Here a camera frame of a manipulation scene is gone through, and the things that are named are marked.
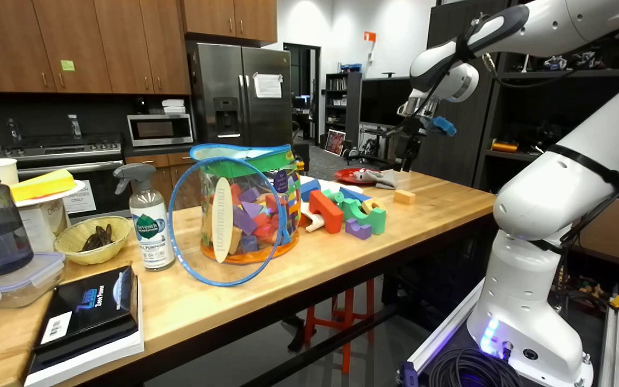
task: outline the clear plastic container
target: clear plastic container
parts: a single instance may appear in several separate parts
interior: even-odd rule
[[[61,254],[37,254],[26,268],[0,276],[0,311],[29,306],[53,288],[61,270]]]

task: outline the microwave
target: microwave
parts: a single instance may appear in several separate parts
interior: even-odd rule
[[[129,114],[130,147],[190,144],[196,141],[189,114]]]

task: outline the upper cabinet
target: upper cabinet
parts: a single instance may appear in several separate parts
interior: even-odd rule
[[[31,3],[0,0],[0,92],[53,90]]]
[[[189,94],[180,0],[0,0],[0,92]]]
[[[110,69],[94,3],[33,0],[55,89],[61,92],[110,92]]]
[[[277,42],[274,0],[182,0],[185,30],[258,44]]]
[[[189,94],[180,0],[139,0],[153,87],[158,94]]]

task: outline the wooden countertop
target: wooden countertop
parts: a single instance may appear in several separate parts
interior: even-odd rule
[[[384,235],[358,241],[346,233],[303,233],[292,251],[272,261],[255,279],[241,288],[204,287],[192,283],[178,264],[172,264],[165,272],[144,272],[134,241],[129,241],[127,247],[104,264],[66,264],[61,283],[132,264],[142,287],[146,343],[142,355],[85,372],[80,378],[73,378],[73,384],[94,378],[129,361],[158,354],[160,348],[231,322],[234,319],[252,315],[278,300],[298,294],[392,251],[490,216],[494,201],[492,193],[412,172],[398,174],[398,187],[414,191],[414,205],[392,203],[392,191],[386,189],[368,189],[368,193],[386,208]],[[185,256],[200,256],[192,236],[200,228],[197,208],[178,212],[174,216],[174,228]],[[218,268],[204,258],[196,258],[192,263],[197,270],[218,279],[241,278],[241,274],[254,270],[230,264]],[[48,294],[22,311],[0,311],[0,385],[22,384],[46,303]]]

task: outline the refrigerator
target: refrigerator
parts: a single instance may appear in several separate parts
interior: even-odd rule
[[[200,143],[292,143],[287,53],[192,44],[189,64]]]

